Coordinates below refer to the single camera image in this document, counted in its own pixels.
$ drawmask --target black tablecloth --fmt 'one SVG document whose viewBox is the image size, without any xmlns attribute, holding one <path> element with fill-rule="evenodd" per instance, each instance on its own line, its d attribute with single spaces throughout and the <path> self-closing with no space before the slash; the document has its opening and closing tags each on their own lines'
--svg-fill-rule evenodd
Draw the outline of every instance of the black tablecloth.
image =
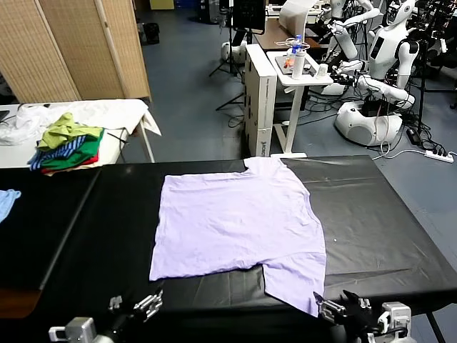
<svg viewBox="0 0 457 343">
<path fill-rule="evenodd" d="M 0 169 L 0 189 L 21 191 L 0 223 L 0 288 L 41 289 L 98 169 L 46 177 Z"/>
<path fill-rule="evenodd" d="M 375 301 L 404 301 L 417 312 L 455 299 L 457 273 L 369 157 L 284 162 L 310 191 L 323 225 L 326 297 L 338 299 L 348 289 Z M 34 315 L 59 314 L 63 322 L 54 324 L 76 315 L 97 317 L 110 297 L 136 302 L 158 286 L 164 289 L 165 317 L 200 313 L 215 320 L 233 310 L 296 314 L 264 294 L 261 267 L 148 280 L 164 177 L 244 169 L 242 161 L 105 166 Z"/>
</svg>

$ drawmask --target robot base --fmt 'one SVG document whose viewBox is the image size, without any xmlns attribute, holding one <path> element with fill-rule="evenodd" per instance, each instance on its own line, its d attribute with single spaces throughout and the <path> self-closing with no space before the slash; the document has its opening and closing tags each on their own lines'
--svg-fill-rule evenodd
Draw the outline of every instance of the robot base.
<svg viewBox="0 0 457 343">
<path fill-rule="evenodd" d="M 401 117 L 390 116 L 366 117 L 360 112 L 363 101 L 346 102 L 338 110 L 335 127 L 348 140 L 364 146 L 392 144 L 401 127 Z"/>
<path fill-rule="evenodd" d="M 346 87 L 342 84 L 329 84 L 328 86 L 312 86 L 309 89 L 321 95 L 342 95 Z"/>
</svg>

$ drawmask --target striped shirt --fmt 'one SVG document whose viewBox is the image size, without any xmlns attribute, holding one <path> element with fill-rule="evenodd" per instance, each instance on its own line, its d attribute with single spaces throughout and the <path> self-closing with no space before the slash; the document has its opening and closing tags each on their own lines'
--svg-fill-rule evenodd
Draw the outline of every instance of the striped shirt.
<svg viewBox="0 0 457 343">
<path fill-rule="evenodd" d="M 77 149 L 83 145 L 86 136 L 77 136 L 74 140 L 65 143 L 64 145 L 49 151 L 36 150 L 35 155 L 31 158 L 30 170 L 37 170 L 41 168 L 41 163 L 47 159 L 68 159 Z"/>
</svg>

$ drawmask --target power strip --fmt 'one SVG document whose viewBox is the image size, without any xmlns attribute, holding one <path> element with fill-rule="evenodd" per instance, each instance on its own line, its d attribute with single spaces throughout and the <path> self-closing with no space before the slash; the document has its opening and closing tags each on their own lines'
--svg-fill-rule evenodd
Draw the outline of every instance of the power strip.
<svg viewBox="0 0 457 343">
<path fill-rule="evenodd" d="M 424 156 L 431 158 L 431 159 L 437 159 L 437 160 L 443 161 L 443 162 L 448 162 L 448 163 L 454 162 L 454 158 L 452 157 L 451 154 L 448 154 L 448 156 L 441 156 L 438 154 L 434 154 L 433 151 L 427 150 L 426 154 Z"/>
</svg>

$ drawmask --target t-shirt sleeve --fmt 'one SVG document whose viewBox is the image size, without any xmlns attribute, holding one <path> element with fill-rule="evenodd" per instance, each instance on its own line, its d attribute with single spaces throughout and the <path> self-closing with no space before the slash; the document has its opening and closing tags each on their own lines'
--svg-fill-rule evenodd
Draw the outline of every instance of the t-shirt sleeve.
<svg viewBox="0 0 457 343">
<path fill-rule="evenodd" d="M 248 169 L 247 172 L 264 177 L 272 176 L 278 169 L 286 166 L 277 157 L 251 157 L 244 159 L 244 165 Z"/>
</svg>

